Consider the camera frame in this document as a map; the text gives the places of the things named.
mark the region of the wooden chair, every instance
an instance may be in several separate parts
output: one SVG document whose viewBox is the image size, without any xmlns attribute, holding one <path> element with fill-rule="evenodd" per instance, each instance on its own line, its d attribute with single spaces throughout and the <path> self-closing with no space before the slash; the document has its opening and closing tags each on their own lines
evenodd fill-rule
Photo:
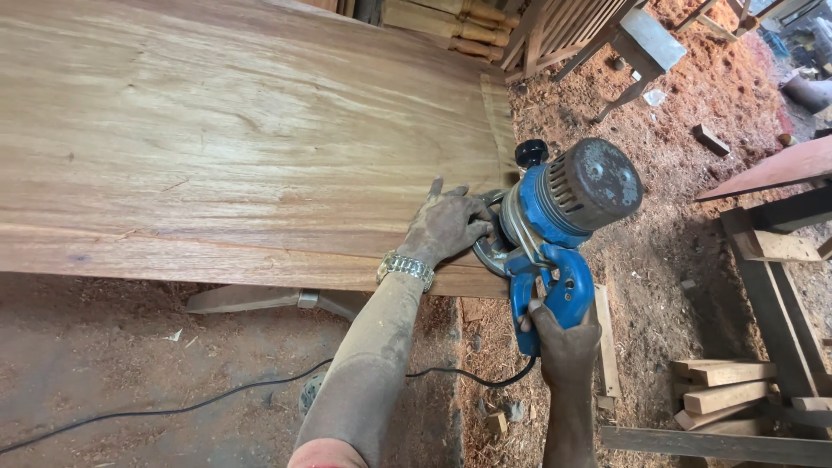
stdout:
<svg viewBox="0 0 832 468">
<path fill-rule="evenodd" d="M 620 23 L 605 27 L 595 36 L 555 76 L 555 81 L 561 81 L 575 67 L 589 60 L 608 42 L 641 76 L 637 82 L 624 90 L 618 99 L 610 102 L 595 117 L 595 122 L 603 121 L 612 109 L 639 97 L 649 82 L 670 71 L 671 67 L 687 53 L 687 50 L 665 31 L 658 21 L 640 8 L 635 8 Z"/>
</svg>

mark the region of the hand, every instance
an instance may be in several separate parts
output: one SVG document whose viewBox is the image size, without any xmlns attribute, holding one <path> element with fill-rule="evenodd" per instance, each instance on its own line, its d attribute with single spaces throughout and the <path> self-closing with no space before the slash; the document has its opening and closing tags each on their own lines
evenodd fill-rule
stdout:
<svg viewBox="0 0 832 468">
<path fill-rule="evenodd" d="M 560 391 L 581 391 L 584 386 L 591 386 L 601 327 L 590 322 L 563 330 L 539 299 L 532 299 L 528 314 L 518 317 L 520 330 L 530 331 L 532 321 L 540 336 L 543 381 Z"/>
<path fill-rule="evenodd" d="M 440 261 L 472 246 L 493 229 L 485 202 L 466 197 L 463 185 L 442 193 L 442 176 L 433 179 L 428 199 L 410 222 L 404 244 L 396 252 L 435 268 Z M 468 224 L 471 217 L 479 221 Z"/>
</svg>

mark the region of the metal watch band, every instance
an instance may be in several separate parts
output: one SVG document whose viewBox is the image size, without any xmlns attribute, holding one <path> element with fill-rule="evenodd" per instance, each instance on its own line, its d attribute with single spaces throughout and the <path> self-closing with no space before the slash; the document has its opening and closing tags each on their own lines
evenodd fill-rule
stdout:
<svg viewBox="0 0 832 468">
<path fill-rule="evenodd" d="M 399 255 L 396 251 L 389 251 L 384 255 L 375 277 L 376 282 L 381 284 L 381 280 L 391 271 L 407 273 L 422 280 L 422 283 L 424 283 L 422 292 L 428 292 L 430 285 L 433 283 L 434 273 L 429 266 L 422 261 Z"/>
</svg>

